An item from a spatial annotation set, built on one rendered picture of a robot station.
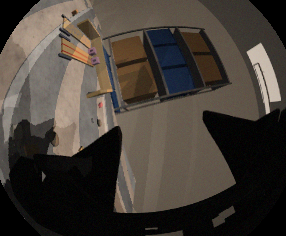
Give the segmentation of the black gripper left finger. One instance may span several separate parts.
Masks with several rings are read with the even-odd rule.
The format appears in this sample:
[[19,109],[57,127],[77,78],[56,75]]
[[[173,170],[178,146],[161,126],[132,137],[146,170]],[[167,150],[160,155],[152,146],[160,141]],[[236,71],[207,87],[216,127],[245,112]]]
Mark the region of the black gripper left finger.
[[72,182],[103,211],[114,212],[122,146],[122,131],[115,126],[71,157],[34,154],[33,158],[45,175]]

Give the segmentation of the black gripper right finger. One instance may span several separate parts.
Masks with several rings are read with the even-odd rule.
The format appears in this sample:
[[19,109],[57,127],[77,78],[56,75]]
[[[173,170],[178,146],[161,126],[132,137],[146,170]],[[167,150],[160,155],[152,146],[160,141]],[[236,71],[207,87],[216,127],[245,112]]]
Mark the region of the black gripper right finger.
[[248,177],[256,155],[263,146],[268,127],[279,121],[280,107],[263,115],[259,121],[203,110],[203,123],[214,138],[235,182]]

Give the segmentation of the orange flat strip with blue speckles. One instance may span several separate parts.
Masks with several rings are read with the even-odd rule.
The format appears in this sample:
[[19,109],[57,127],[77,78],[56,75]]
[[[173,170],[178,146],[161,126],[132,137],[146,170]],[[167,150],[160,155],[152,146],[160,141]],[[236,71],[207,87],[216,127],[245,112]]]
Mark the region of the orange flat strip with blue speckles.
[[80,33],[74,25],[70,24],[70,21],[66,20],[66,18],[63,18],[62,29],[66,30],[67,33],[70,33],[71,37],[74,37],[75,39],[78,39],[79,42],[82,42],[83,46],[86,46],[87,49],[91,49],[91,43],[88,41],[88,38],[84,37],[83,33]]

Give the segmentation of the long wooden strip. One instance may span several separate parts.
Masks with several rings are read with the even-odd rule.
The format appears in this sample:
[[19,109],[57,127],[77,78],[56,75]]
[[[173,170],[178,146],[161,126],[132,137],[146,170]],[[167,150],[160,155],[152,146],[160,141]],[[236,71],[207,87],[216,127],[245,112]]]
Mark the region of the long wooden strip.
[[[84,50],[80,50],[78,46],[72,45],[67,39],[61,39],[61,53],[67,55],[67,57],[74,58],[75,61],[83,62],[84,65],[91,65],[91,55]],[[92,66],[94,67],[94,66]]]

